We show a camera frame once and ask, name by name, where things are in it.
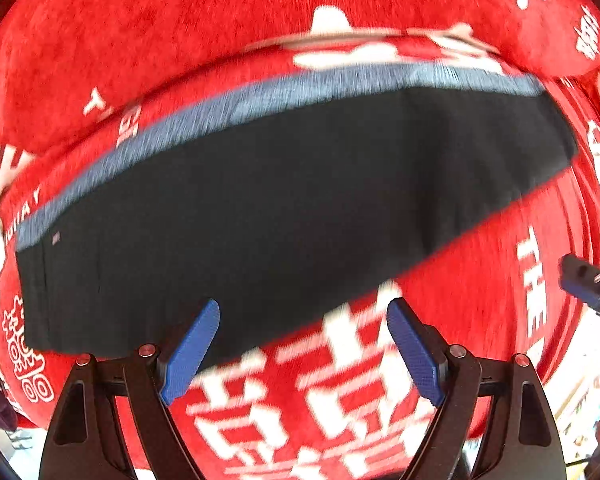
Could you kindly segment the black pants with blue waistband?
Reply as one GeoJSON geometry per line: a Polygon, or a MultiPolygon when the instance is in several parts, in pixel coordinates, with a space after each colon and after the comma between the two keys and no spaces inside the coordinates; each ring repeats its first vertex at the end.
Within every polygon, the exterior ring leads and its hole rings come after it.
{"type": "Polygon", "coordinates": [[[210,363],[396,278],[566,169],[532,76],[430,63],[270,79],[186,107],[24,220],[24,339],[125,356],[220,306],[210,363]]]}

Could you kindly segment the red wedding pillow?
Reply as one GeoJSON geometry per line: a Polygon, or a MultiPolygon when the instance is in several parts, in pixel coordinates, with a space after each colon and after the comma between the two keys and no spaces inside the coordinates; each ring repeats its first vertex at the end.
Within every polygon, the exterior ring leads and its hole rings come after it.
{"type": "Polygon", "coordinates": [[[356,28],[469,24],[507,61],[550,76],[600,62],[576,29],[593,0],[16,0],[0,24],[0,144],[41,155],[167,82],[336,6],[356,28]]]}

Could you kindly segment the red wedding bed quilt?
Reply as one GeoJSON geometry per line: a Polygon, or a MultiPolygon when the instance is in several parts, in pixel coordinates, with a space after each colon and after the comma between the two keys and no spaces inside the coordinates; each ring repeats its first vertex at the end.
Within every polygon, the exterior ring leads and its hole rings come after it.
{"type": "Polygon", "coordinates": [[[46,429],[81,353],[24,339],[16,244],[20,224],[83,170],[160,120],[250,84],[359,65],[430,63],[537,79],[565,116],[577,151],[568,167],[432,255],[298,330],[210,363],[212,344],[171,408],[211,478],[369,479],[406,466],[432,415],[386,321],[406,298],[425,322],[487,358],[524,352],[542,380],[562,366],[583,304],[558,285],[567,252],[600,263],[600,65],[581,76],[530,72],[488,52],[422,39],[286,44],[192,70],[107,110],[84,136],[17,168],[0,198],[0,382],[18,424],[46,429]]]}

